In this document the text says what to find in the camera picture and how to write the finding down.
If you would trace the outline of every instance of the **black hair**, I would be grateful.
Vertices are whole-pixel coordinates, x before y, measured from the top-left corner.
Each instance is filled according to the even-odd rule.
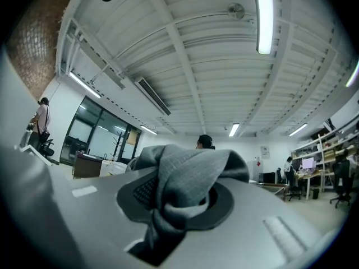
[[[212,144],[212,138],[207,134],[202,134],[199,137],[198,142],[202,144],[204,149],[215,150],[215,146]]]
[[[41,101],[38,102],[38,104],[40,105],[41,103],[44,103],[45,105],[49,105],[49,99],[48,98],[42,98]]]

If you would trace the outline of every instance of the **shelving unit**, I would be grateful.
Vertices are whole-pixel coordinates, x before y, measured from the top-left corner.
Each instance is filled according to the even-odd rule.
[[[335,162],[335,158],[325,159],[325,153],[329,150],[336,149],[338,146],[342,146],[346,142],[355,141],[356,138],[359,136],[359,132],[347,131],[346,137],[343,140],[337,142],[336,139],[338,138],[337,133],[342,133],[342,130],[348,126],[350,126],[350,127],[354,126],[358,120],[359,120],[359,113],[357,113],[348,123],[346,123],[342,127],[337,128],[323,136],[318,135],[317,139],[292,150],[293,160],[306,159],[306,158],[310,158],[310,157],[314,157],[314,159],[316,160],[315,156],[321,154],[321,161],[316,163],[316,165],[323,167],[323,169],[321,171],[322,174],[321,174],[321,182],[320,182],[320,188],[322,191],[324,191],[324,189],[333,188],[333,186],[325,185],[325,178],[329,177],[330,181],[332,183],[331,177],[334,176],[333,172],[326,173],[325,168],[326,168],[326,166],[328,168],[330,168],[331,167],[330,163]],[[324,147],[324,145],[326,143],[332,143],[332,144],[328,147]],[[306,150],[306,149],[312,150],[315,146],[317,147],[317,150],[300,155],[300,156],[297,155],[298,152]]]

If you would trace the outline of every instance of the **bag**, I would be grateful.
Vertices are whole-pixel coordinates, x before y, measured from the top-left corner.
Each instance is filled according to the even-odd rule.
[[[47,125],[47,119],[48,119],[48,107],[46,106],[46,120],[45,120],[45,127],[44,127],[44,131],[40,134],[40,129],[39,129],[39,121],[37,121],[36,126],[38,127],[38,134],[39,134],[39,142],[41,144],[43,144],[45,141],[47,141],[47,139],[50,136],[50,133],[47,131],[46,125]]]

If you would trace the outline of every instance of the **ceiling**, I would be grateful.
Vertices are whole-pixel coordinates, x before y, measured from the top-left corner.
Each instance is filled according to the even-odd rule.
[[[245,8],[240,21],[227,15],[233,2]],[[101,100],[159,133],[227,136],[233,123],[237,136],[287,135],[303,123],[309,131],[354,94],[344,86],[357,56],[323,0],[273,3],[271,54],[261,55],[255,0],[72,0],[58,62],[88,83],[95,77]],[[170,115],[124,98],[139,77]]]

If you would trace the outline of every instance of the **man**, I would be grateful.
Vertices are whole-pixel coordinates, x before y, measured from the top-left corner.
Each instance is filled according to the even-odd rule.
[[[35,123],[35,126],[29,139],[29,144],[32,145],[36,150],[40,146],[40,135],[47,129],[51,122],[48,98],[42,98],[38,103],[40,107],[36,111],[36,115],[30,121],[30,123]]]

